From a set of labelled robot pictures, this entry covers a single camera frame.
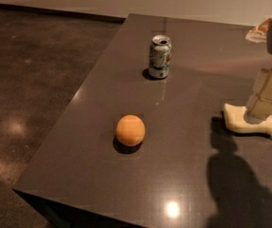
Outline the orange white object at edge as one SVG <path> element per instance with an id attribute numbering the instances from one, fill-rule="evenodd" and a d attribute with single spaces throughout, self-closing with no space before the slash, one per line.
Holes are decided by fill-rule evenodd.
<path id="1" fill-rule="evenodd" d="M 248 31 L 245 35 L 247 41 L 253 43 L 266 43 L 268 33 L 272 29 L 272 17 L 266 18 L 260 24 Z"/>

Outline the yellow sponge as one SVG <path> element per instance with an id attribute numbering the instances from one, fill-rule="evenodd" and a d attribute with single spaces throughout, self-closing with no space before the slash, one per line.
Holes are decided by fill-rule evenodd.
<path id="1" fill-rule="evenodd" d="M 237 134 L 266 134 L 272 137 L 272 116 L 261 120 L 250 116 L 245 106 L 225 104 L 223 118 L 228 130 Z"/>

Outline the green 7up soda can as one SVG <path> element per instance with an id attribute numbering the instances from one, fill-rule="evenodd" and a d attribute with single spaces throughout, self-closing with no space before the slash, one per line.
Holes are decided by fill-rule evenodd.
<path id="1" fill-rule="evenodd" d="M 156 35 L 152 38 L 149 48 L 148 73 L 155 79 L 168 76 L 171 56 L 171 40 L 166 35 Z"/>

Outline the orange fruit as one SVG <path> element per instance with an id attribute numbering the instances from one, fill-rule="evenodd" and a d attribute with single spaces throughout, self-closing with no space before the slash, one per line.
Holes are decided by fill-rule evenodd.
<path id="1" fill-rule="evenodd" d="M 136 146 L 145 138 L 145 124 L 136 115 L 126 115 L 117 123 L 115 135 L 121 144 Z"/>

